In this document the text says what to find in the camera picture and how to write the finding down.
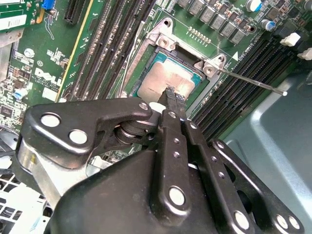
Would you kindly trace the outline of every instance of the black ram slot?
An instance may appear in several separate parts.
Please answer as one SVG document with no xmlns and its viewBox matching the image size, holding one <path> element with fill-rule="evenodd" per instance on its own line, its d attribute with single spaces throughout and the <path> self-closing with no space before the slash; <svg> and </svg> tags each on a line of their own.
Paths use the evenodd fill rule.
<svg viewBox="0 0 312 234">
<path fill-rule="evenodd" d="M 82 10 L 83 6 L 88 0 L 68 0 L 64 20 L 70 24 L 77 24 Z"/>
<path fill-rule="evenodd" d="M 235 73 L 272 84 L 294 61 L 288 48 L 262 37 L 234 69 Z M 245 81 L 228 77 L 193 120 L 207 140 L 219 137 L 265 91 Z"/>
</svg>

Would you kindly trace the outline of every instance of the electronic component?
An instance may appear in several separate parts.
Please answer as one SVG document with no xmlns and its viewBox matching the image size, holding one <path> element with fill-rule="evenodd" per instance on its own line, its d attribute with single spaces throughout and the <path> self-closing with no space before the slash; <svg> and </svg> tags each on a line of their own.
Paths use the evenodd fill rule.
<svg viewBox="0 0 312 234">
<path fill-rule="evenodd" d="M 246 9 L 250 12 L 256 12 L 261 9 L 262 2 L 261 0 L 248 0 L 246 2 Z"/>
<path fill-rule="evenodd" d="M 285 0 L 279 0 L 275 6 L 279 9 L 284 5 L 284 3 L 285 3 Z"/>
<path fill-rule="evenodd" d="M 229 17 L 229 20 L 230 20 L 230 21 L 234 21 L 234 20 L 236 19 L 237 16 L 238 16 L 238 13 L 233 12 L 233 13 L 231 14 L 231 16 Z"/>
<path fill-rule="evenodd" d="M 11 118 L 13 114 L 13 110 L 7 106 L 2 105 L 0 114 L 3 115 L 4 117 Z"/>
<path fill-rule="evenodd" d="M 299 9 L 296 7 L 293 7 L 289 12 L 288 12 L 288 16 L 289 18 L 295 18 L 298 14 L 299 14 Z"/>
<path fill-rule="evenodd" d="M 275 28 L 275 23 L 273 21 L 270 21 L 268 19 L 264 19 L 261 22 L 261 27 L 265 29 L 266 31 L 272 31 Z"/>
<path fill-rule="evenodd" d="M 279 11 L 277 8 L 273 7 L 267 14 L 267 17 L 271 20 L 276 19 L 276 17 L 279 15 Z"/>
<path fill-rule="evenodd" d="M 225 18 L 222 15 L 217 15 L 213 23 L 211 24 L 211 27 L 215 30 L 219 30 L 222 27 L 224 21 Z"/>
<path fill-rule="evenodd" d="M 25 88 L 21 88 L 21 89 L 16 89 L 15 92 L 13 93 L 13 96 L 17 99 L 17 100 L 22 100 L 24 97 L 26 97 L 28 95 L 28 90 Z"/>
<path fill-rule="evenodd" d="M 307 11 L 312 11 L 312 0 L 307 0 L 303 7 Z"/>
<path fill-rule="evenodd" d="M 234 44 L 239 44 L 240 41 L 244 38 L 244 36 L 245 36 L 244 32 L 237 29 L 237 31 L 233 33 L 233 36 L 230 39 L 230 41 L 233 42 Z"/>
<path fill-rule="evenodd" d="M 45 10 L 51 10 L 53 9 L 54 4 L 55 4 L 55 0 L 44 0 L 41 7 Z"/>
<path fill-rule="evenodd" d="M 299 41 L 301 37 L 297 33 L 291 33 L 289 36 L 285 37 L 280 41 L 282 45 L 294 46 Z"/>
<path fill-rule="evenodd" d="M 212 19 L 214 15 L 215 10 L 210 7 L 207 7 L 199 19 L 204 23 L 209 23 L 209 21 Z"/>
<path fill-rule="evenodd" d="M 219 13 L 223 15 L 228 8 L 229 6 L 227 4 L 223 4 L 219 10 Z"/>
<path fill-rule="evenodd" d="M 217 0 L 210 0 L 209 3 L 208 3 L 208 5 L 211 6 L 211 7 L 214 7 L 216 1 L 217 1 Z"/>
<path fill-rule="evenodd" d="M 248 21 L 243 19 L 242 22 L 238 25 L 240 29 L 244 29 L 247 25 Z"/>
<path fill-rule="evenodd" d="M 312 60 L 312 47 L 297 55 L 301 59 Z"/>
<path fill-rule="evenodd" d="M 188 11 L 195 16 L 202 9 L 203 5 L 204 2 L 202 0 L 194 0 Z"/>
<path fill-rule="evenodd" d="M 64 20 L 70 24 L 77 24 L 86 0 L 69 0 Z"/>
<path fill-rule="evenodd" d="M 15 89 L 21 89 L 25 86 L 25 81 L 24 80 L 19 80 L 19 79 L 16 79 L 14 81 L 14 88 Z"/>
<path fill-rule="evenodd" d="M 228 38 L 234 31 L 234 29 L 235 25 L 232 24 L 231 22 L 228 22 L 227 25 L 222 29 L 221 34 Z"/>
<path fill-rule="evenodd" d="M 183 8 L 185 8 L 189 4 L 190 0 L 179 0 L 177 1 L 177 4 Z"/>
</svg>

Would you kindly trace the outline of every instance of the green circuit board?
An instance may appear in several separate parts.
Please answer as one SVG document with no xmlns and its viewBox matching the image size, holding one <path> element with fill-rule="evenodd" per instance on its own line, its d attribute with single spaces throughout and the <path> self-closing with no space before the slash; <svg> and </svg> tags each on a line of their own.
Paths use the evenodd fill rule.
<svg viewBox="0 0 312 234">
<path fill-rule="evenodd" d="M 215 11 L 214 17 L 222 15 L 225 19 L 224 25 L 230 22 L 235 25 L 235 30 L 243 33 L 241 41 L 238 42 L 223 35 L 224 25 L 218 30 L 212 28 L 212 22 L 215 19 L 212 19 L 209 23 L 200 20 L 202 11 L 205 8 L 202 8 L 194 16 L 190 13 L 189 6 L 181 7 L 177 4 L 177 0 L 157 0 L 145 21 L 141 33 L 138 35 L 133 58 L 138 53 L 148 32 L 163 18 L 169 17 L 174 22 L 173 34 L 176 37 L 208 58 L 213 58 L 220 53 L 225 54 L 225 69 L 232 70 L 265 32 L 260 23 L 268 14 L 270 14 L 271 18 L 274 18 L 273 21 L 277 26 L 290 21 L 297 30 L 310 34 L 307 25 L 311 22 L 311 14 L 303 10 L 303 2 L 282 0 L 283 4 L 278 8 L 277 5 L 280 4 L 280 1 L 266 0 L 263 2 L 261 10 L 256 13 L 248 12 L 245 9 L 246 1 L 244 0 L 215 1 L 214 5 L 210 6 Z M 67 91 L 75 81 L 83 55 L 90 46 L 89 41 L 104 3 L 104 0 L 87 2 L 78 24 L 70 25 L 63 19 L 67 2 L 56 1 L 53 11 L 44 12 L 41 23 L 24 29 L 22 39 L 12 45 L 7 79 L 0 83 L 0 103 L 3 107 L 0 113 L 0 124 L 19 131 L 23 115 L 29 106 L 54 101 L 70 101 L 67 100 Z M 222 10 L 223 13 L 220 12 L 222 6 L 227 6 L 225 11 Z M 298 13 L 291 18 L 288 13 L 293 8 L 296 8 Z M 272 16 L 272 9 L 278 11 L 274 11 L 275 16 Z M 232 19 L 231 15 L 234 12 L 237 16 Z M 26 51 L 29 52 L 29 49 L 34 53 L 31 57 L 26 56 Z M 137 79 L 142 75 L 142 71 L 155 49 L 154 46 L 150 45 L 144 51 L 140 62 L 125 86 L 124 91 L 128 95 L 135 93 L 134 86 Z M 118 78 L 110 89 L 109 98 L 115 96 L 124 69 L 125 66 L 118 72 Z M 22 100 L 17 100 L 14 96 L 17 80 L 23 81 L 24 88 L 28 91 L 27 96 Z M 206 94 L 195 106 L 194 103 L 209 82 L 209 79 L 203 79 L 196 85 L 186 100 L 188 107 L 196 110 L 201 106 L 210 90 L 205 91 Z"/>
</svg>

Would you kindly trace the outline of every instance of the wire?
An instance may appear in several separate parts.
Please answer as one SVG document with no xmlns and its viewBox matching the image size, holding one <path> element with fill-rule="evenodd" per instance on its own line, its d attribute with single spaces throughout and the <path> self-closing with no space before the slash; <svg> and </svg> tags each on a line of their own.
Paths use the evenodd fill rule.
<svg viewBox="0 0 312 234">
<path fill-rule="evenodd" d="M 10 150 L 10 151 L 2 151 L 0 152 L 0 158 L 5 157 L 5 156 L 13 156 L 15 154 L 15 150 Z"/>
</svg>

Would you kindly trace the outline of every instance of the ram slot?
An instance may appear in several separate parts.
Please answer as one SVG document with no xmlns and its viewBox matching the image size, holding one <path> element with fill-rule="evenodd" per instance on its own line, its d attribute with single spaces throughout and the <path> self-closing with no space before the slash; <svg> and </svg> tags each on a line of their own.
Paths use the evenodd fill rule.
<svg viewBox="0 0 312 234">
<path fill-rule="evenodd" d="M 145 15 L 149 14 L 147 9 L 149 9 L 150 1 L 137 1 L 135 6 L 132 8 L 129 16 L 127 17 L 127 21 L 125 22 L 125 26 L 123 28 L 123 32 L 121 35 L 125 35 L 124 37 L 120 37 L 119 40 L 116 42 L 116 46 L 113 47 L 114 49 L 110 50 L 112 54 L 107 57 L 106 64 L 103 64 L 101 67 L 101 71 L 99 72 L 99 79 L 97 83 L 94 85 L 93 92 L 89 95 L 88 99 L 98 99 L 103 98 L 103 95 L 100 93 L 104 93 L 106 95 L 111 90 L 115 82 L 116 69 L 118 65 L 122 61 L 122 57 L 124 57 L 124 51 L 127 50 L 129 47 L 132 47 L 134 40 L 134 35 L 137 31 L 137 28 L 140 22 L 143 20 Z M 104 84 L 106 82 L 106 77 L 110 77 L 108 84 Z"/>
<path fill-rule="evenodd" d="M 88 51 L 84 55 L 81 66 L 77 72 L 76 79 L 73 83 L 70 100 L 73 98 L 79 98 L 81 93 L 81 85 L 83 85 L 83 75 L 88 73 L 87 69 L 90 67 L 89 64 L 92 64 L 94 61 L 94 53 L 98 51 L 100 47 L 101 38 L 106 34 L 106 31 L 109 28 L 110 18 L 109 15 L 114 9 L 112 9 L 112 2 L 114 0 L 106 1 L 102 7 L 97 25 L 92 33 L 90 43 L 88 46 Z"/>
</svg>

